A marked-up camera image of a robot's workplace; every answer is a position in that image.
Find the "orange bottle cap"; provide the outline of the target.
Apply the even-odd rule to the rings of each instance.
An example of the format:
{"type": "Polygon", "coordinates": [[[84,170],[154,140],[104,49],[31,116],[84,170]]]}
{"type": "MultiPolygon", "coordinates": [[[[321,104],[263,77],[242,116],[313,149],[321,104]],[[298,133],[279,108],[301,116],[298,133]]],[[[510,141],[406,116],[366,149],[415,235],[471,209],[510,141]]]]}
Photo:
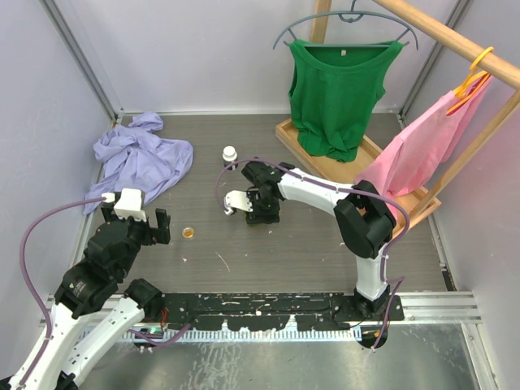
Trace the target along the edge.
{"type": "Polygon", "coordinates": [[[181,234],[185,239],[192,239],[194,237],[194,229],[192,227],[185,227],[181,234]]]}

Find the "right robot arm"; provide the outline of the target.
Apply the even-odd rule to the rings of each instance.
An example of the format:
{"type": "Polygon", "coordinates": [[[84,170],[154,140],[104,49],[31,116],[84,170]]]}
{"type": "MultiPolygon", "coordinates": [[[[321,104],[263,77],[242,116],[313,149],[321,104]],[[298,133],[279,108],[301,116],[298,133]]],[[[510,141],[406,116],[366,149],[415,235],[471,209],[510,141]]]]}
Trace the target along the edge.
{"type": "Polygon", "coordinates": [[[363,180],[342,187],[286,163],[270,167],[251,161],[241,173],[250,182],[240,194],[249,225],[278,223],[281,201],[304,203],[335,217],[343,243],[356,259],[356,310],[364,319],[378,318],[390,296],[385,250],[397,221],[374,185],[363,180]]]}

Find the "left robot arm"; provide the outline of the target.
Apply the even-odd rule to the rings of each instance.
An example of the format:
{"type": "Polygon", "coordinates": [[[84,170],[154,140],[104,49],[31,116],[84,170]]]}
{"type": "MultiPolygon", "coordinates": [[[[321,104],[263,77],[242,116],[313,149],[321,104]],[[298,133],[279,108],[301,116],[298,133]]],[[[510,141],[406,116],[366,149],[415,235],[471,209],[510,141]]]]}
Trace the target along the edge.
{"type": "Polygon", "coordinates": [[[45,307],[45,329],[24,364],[2,379],[3,389],[77,389],[105,353],[141,320],[153,322],[164,308],[163,293],[145,279],[133,280],[116,306],[88,334],[83,333],[123,283],[144,246],[171,239],[171,218],[156,209],[157,227],[142,211],[102,205],[105,219],[84,250],[83,259],[63,276],[54,304],[45,307]]]}

